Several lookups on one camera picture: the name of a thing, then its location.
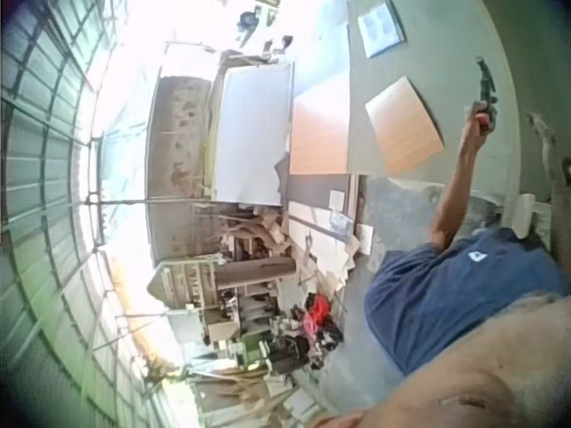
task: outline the hand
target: hand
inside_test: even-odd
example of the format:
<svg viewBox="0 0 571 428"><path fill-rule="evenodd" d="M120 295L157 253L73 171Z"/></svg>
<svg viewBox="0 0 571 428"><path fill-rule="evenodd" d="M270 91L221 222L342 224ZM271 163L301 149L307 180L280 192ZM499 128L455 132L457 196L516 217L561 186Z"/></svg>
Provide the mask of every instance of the hand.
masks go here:
<svg viewBox="0 0 571 428"><path fill-rule="evenodd" d="M467 111L464 129L462 130L462 140L460 150L476 153L485 143L491 131L490 116L485 112L488 104L481 101L474 101L472 107Z"/></svg>

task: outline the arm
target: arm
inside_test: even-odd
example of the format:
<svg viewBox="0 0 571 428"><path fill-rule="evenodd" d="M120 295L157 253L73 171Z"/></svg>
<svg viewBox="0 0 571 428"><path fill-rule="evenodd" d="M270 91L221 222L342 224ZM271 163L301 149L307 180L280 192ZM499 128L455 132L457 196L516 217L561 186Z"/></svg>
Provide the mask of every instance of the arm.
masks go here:
<svg viewBox="0 0 571 428"><path fill-rule="evenodd" d="M481 131L480 125L489 123L489 117L479 112L485 107L485 103L474 102L467 115L456 169L436 206L436 213L430 226L429 242L440 251L450 246L466 216L476 156L487 138L487 134Z"/></svg>

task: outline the red object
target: red object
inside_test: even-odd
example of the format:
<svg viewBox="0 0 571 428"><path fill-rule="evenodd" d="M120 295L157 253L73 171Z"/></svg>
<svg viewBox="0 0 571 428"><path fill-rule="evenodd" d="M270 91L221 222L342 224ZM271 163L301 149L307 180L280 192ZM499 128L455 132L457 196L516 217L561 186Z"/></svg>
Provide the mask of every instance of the red object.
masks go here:
<svg viewBox="0 0 571 428"><path fill-rule="evenodd" d="M329 300L323 294L315 296L315 301L310 309L311 320L319 327L323 325L325 319L329 316L331 305Z"/></svg>

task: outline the corrugated metal roof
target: corrugated metal roof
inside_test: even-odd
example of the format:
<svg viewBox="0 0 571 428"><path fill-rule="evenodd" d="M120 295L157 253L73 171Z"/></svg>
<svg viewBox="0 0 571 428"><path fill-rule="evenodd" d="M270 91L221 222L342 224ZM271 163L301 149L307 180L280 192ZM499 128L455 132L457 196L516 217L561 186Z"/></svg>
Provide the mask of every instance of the corrugated metal roof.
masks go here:
<svg viewBox="0 0 571 428"><path fill-rule="evenodd" d="M0 373L42 426L163 425L130 338L94 352L121 334L86 198L101 64L127 19L126 0L36 0L3 28Z"/></svg>

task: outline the blue t-shirt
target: blue t-shirt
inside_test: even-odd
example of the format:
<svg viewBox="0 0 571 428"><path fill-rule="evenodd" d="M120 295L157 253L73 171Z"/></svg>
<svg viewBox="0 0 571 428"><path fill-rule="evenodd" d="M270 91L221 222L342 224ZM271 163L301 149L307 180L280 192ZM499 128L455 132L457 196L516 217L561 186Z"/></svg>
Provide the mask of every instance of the blue t-shirt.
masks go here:
<svg viewBox="0 0 571 428"><path fill-rule="evenodd" d="M431 243L391 251L365 297L373 335L404 375L530 292L569 294L535 236L490 229L439 252Z"/></svg>

